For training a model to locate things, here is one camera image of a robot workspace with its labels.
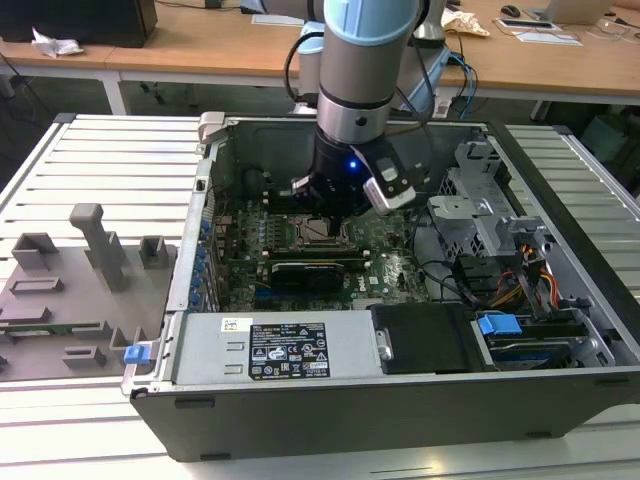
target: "blue cable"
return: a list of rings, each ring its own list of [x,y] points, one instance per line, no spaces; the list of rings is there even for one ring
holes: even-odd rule
[[[473,72],[467,65],[465,65],[464,68],[467,74],[469,75],[469,95],[467,95],[467,104],[462,109],[462,112],[460,112],[460,118],[463,118],[466,115],[467,108],[469,108],[469,105],[471,105],[471,102],[473,101],[473,97],[476,94],[476,86],[473,83]]]
[[[465,76],[468,77],[468,81],[469,81],[469,95],[467,95],[467,103],[465,104],[464,108],[462,109],[462,112],[460,112],[460,115],[458,117],[458,118],[463,118],[464,115],[467,112],[467,108],[469,108],[469,105],[471,105],[471,102],[473,101],[473,97],[475,96],[476,90],[477,90],[478,87],[477,87],[477,85],[475,85],[473,83],[473,72],[471,71],[471,68],[469,67],[469,65],[467,65],[457,55],[451,55],[451,58],[456,60],[462,66],[462,69],[464,70]]]

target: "floor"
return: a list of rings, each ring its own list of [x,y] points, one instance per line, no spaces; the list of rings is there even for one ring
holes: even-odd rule
[[[25,82],[15,86],[14,98],[0,99],[0,189],[11,179],[57,113],[110,113],[102,86],[96,81],[26,78]],[[198,116],[206,111],[285,114],[293,108],[282,88],[198,85],[195,87],[198,104],[190,106],[185,85],[154,86],[149,83],[145,87],[143,89],[137,82],[123,84],[124,94],[135,115]],[[46,110],[31,90],[42,100]],[[498,99],[485,103],[483,99],[476,99],[467,118],[531,123],[529,113],[533,104]],[[457,117],[455,112],[450,113],[453,118]]]

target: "wooden desk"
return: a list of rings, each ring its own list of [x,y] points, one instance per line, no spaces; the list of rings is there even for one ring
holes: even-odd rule
[[[638,44],[595,38],[588,32],[609,37],[595,27],[565,26],[577,33],[582,47],[545,45],[522,42],[500,32],[492,20],[504,17],[500,6],[504,1],[464,0],[464,8],[473,11],[491,36],[487,38],[463,35],[467,62],[478,72],[479,96],[517,97],[518,92],[531,98],[594,103],[638,103],[640,97],[640,40],[631,29],[625,38]],[[523,4],[544,7],[547,0],[527,0]],[[640,12],[616,8],[626,21],[640,25]],[[447,37],[449,47],[458,51],[455,35]],[[448,68],[441,85],[457,86],[462,73]]]
[[[287,53],[300,36],[299,27],[252,25],[252,16],[237,10],[158,4],[156,9],[158,25],[145,47],[114,49],[108,69],[281,79]]]
[[[464,35],[467,61],[478,72],[480,97],[520,98],[584,103],[640,104],[640,45],[606,37],[594,27],[570,26],[584,46],[525,43],[504,35],[492,22],[504,0],[464,0],[489,38]],[[527,0],[544,6],[547,0]],[[33,76],[95,78],[102,81],[114,114],[127,109],[121,81],[158,81],[227,85],[282,86],[282,66],[300,29],[253,25],[239,11],[198,10],[156,5],[158,26],[142,49],[86,46],[86,53],[50,59],[29,44],[0,45],[21,73]],[[617,9],[640,24],[640,12]],[[630,41],[640,43],[632,35]],[[457,51],[454,35],[447,39]],[[0,64],[0,74],[10,70]],[[297,74],[297,63],[292,76]],[[448,67],[438,95],[456,95],[463,76]]]

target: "robotic arm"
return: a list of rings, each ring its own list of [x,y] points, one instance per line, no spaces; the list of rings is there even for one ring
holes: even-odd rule
[[[329,220],[330,235],[371,206],[385,215],[413,200],[424,175],[404,168],[385,129],[416,27],[426,29],[432,49],[443,48],[445,1],[325,0],[322,11],[321,2],[258,1],[265,12],[326,24],[313,162],[293,182],[294,196]]]

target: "warning label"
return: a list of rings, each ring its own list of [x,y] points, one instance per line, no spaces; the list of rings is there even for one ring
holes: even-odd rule
[[[324,323],[251,325],[249,376],[254,380],[329,377]]]

